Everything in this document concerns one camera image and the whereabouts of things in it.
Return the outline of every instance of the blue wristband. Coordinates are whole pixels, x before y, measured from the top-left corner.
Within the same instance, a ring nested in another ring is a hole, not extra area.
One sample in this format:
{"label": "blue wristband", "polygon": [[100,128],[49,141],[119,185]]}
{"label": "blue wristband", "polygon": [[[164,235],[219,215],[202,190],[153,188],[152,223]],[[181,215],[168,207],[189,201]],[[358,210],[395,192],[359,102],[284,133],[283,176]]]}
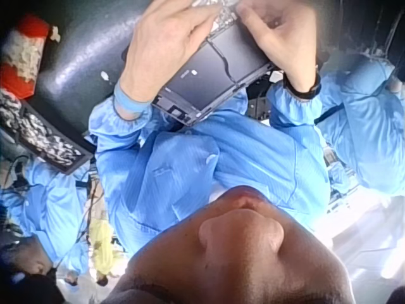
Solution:
{"label": "blue wristband", "polygon": [[139,101],[131,99],[128,95],[126,95],[120,85],[120,81],[117,82],[114,88],[114,95],[115,101],[124,109],[131,112],[143,112],[146,108],[152,103],[152,101],[148,103],[140,103]]}

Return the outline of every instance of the hand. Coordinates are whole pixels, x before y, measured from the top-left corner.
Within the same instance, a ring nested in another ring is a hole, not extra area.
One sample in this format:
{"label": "hand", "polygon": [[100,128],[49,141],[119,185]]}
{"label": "hand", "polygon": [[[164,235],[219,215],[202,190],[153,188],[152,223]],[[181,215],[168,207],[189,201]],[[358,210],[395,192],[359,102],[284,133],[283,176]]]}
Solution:
{"label": "hand", "polygon": [[[261,16],[255,12],[254,2],[244,1],[237,7],[245,26],[267,57],[284,70],[290,83],[299,92],[308,92],[316,81],[316,16],[314,11],[302,4],[286,8],[281,25],[269,28],[274,16],[270,9],[261,9]],[[271,1],[261,5],[271,6]]]}
{"label": "hand", "polygon": [[125,94],[150,102],[198,50],[221,6],[192,8],[192,0],[154,0],[139,20],[120,84]]}

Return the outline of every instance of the equipment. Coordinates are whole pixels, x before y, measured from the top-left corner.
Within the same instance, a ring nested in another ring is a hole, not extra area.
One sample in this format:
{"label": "equipment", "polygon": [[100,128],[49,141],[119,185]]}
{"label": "equipment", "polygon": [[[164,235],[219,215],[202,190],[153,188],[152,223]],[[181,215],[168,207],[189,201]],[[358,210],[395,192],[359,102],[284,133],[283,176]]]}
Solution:
{"label": "equipment", "polygon": [[[217,2],[200,0],[194,4]],[[222,4],[210,35],[153,101],[155,107],[185,125],[202,120],[273,68],[234,13],[231,2],[222,0]]]}

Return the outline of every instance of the black wristwatch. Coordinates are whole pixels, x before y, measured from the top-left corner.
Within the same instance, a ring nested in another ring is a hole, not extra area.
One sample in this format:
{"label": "black wristwatch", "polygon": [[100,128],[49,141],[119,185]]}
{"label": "black wristwatch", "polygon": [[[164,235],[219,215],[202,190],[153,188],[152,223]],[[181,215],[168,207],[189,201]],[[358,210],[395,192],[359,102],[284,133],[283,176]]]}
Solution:
{"label": "black wristwatch", "polygon": [[309,92],[306,93],[301,93],[295,90],[286,74],[284,74],[283,81],[284,81],[284,88],[288,90],[291,93],[291,95],[302,100],[303,102],[308,102],[311,99],[317,97],[317,95],[319,95],[322,89],[321,76],[319,75],[318,72],[316,73],[315,85],[309,90]]}

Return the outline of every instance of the worker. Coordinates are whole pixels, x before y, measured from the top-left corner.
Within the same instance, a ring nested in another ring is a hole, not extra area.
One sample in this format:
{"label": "worker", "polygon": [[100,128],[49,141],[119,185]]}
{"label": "worker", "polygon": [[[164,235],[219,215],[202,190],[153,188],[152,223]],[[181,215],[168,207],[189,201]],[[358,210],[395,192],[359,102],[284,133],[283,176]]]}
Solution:
{"label": "worker", "polygon": [[344,266],[306,229],[330,196],[314,128],[321,101],[313,10],[295,3],[270,29],[251,3],[238,5],[288,77],[267,95],[272,127],[238,112],[242,93],[193,127],[137,144],[151,101],[220,9],[154,0],[114,96],[90,116],[109,221],[134,255],[105,303],[353,303]]}
{"label": "worker", "polygon": [[88,254],[83,256],[82,244],[76,241],[83,224],[88,171],[89,162],[65,175],[35,158],[25,169],[30,185],[26,195],[12,187],[1,190],[0,204],[23,232],[17,242],[0,249],[2,267],[46,275],[63,260],[69,270],[87,271]]}
{"label": "worker", "polygon": [[393,71],[387,60],[364,56],[349,71],[326,75],[317,127],[362,186],[398,196],[405,194],[405,101]]}
{"label": "worker", "polygon": [[91,220],[89,239],[93,246],[92,261],[96,272],[96,283],[102,287],[107,286],[111,270],[123,257],[114,250],[111,244],[113,228],[108,223],[107,215]]}
{"label": "worker", "polygon": [[335,161],[328,166],[327,170],[330,187],[340,194],[347,194],[350,190],[350,179],[343,164]]}
{"label": "worker", "polygon": [[71,291],[78,291],[78,277],[89,269],[89,244],[85,236],[75,243],[61,264],[68,271],[64,281],[71,286]]}

